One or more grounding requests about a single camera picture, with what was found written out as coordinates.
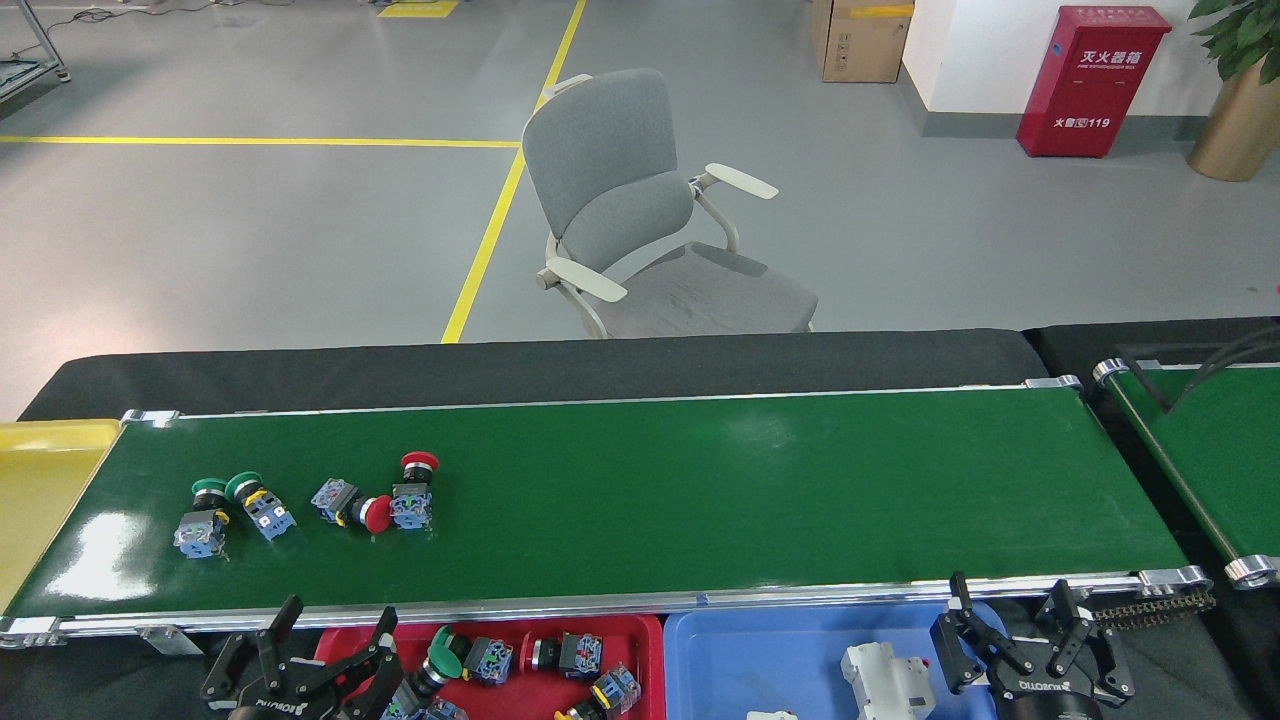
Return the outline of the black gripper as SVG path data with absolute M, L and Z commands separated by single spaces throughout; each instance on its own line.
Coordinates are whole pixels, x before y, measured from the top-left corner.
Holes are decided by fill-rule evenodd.
M 1068 580 L 1056 580 L 1037 614 L 1038 620 L 1052 618 L 1061 632 L 1051 643 L 1047 673 L 1033 673 L 1014 639 L 977 615 L 964 573 L 954 573 L 948 587 L 947 609 L 931 626 L 931 639 L 952 694 L 988 671 L 998 719 L 1102 719 L 1096 698 L 1129 701 L 1137 693 L 1114 630 L 1076 603 Z M 1084 673 L 1073 669 L 1083 648 L 1092 657 Z M 995 667 L 992 657 L 1011 667 Z
M 227 639 L 200 688 L 200 698 L 210 710 L 230 711 L 229 719 L 381 717 L 403 680 L 392 634 L 398 623 L 396 609 L 383 610 L 361 650 L 303 674 L 296 694 L 289 691 L 279 646 L 289 637 L 302 610 L 300 597 L 289 596 L 266 626 Z M 241 689 L 244 670 L 253 661 L 261 669 L 261 678 Z

